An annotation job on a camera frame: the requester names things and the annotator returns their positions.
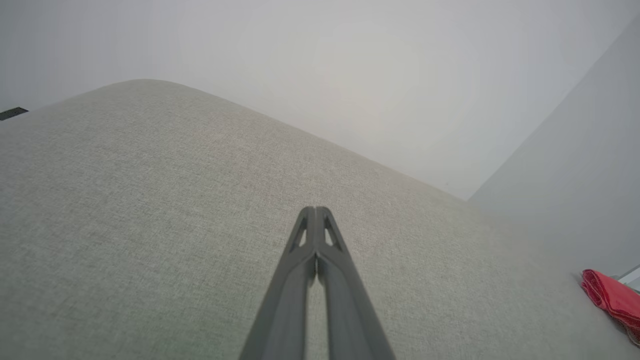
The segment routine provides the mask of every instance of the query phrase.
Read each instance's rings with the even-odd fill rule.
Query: couch cushion
[[[398,359],[637,359],[571,274],[461,200],[182,85],[0,123],[0,357],[233,359],[328,206]],[[327,358],[309,298],[308,358]]]

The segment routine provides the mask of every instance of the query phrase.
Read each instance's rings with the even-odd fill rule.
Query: fabric texture
[[[0,123],[0,358],[234,359],[296,216],[336,218],[398,359],[637,359],[575,278],[465,202],[182,85]],[[326,359],[322,287],[307,359]]]
[[[640,295],[626,285],[595,270],[582,272],[582,288],[594,305],[606,311],[640,346]]]

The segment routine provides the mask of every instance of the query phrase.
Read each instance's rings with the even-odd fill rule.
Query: red cloth
[[[631,341],[640,347],[640,295],[596,270],[583,271],[581,285],[595,306],[621,322]]]

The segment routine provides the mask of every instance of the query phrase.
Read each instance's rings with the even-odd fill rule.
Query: gray fabric cushion
[[[398,359],[640,356],[570,274],[464,202],[137,80],[0,123],[0,358],[233,359],[306,205],[333,211]],[[310,359],[327,355],[323,300],[316,283]]]

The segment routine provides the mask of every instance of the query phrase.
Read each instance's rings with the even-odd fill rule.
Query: black object
[[[21,113],[29,112],[29,110],[25,110],[23,108],[13,108],[11,110],[3,111],[0,113],[0,121],[6,120],[10,117],[14,117],[16,115],[20,115]]]
[[[307,289],[316,272],[326,293],[329,358],[395,359],[331,211],[311,206],[298,215],[240,359],[304,358]]]

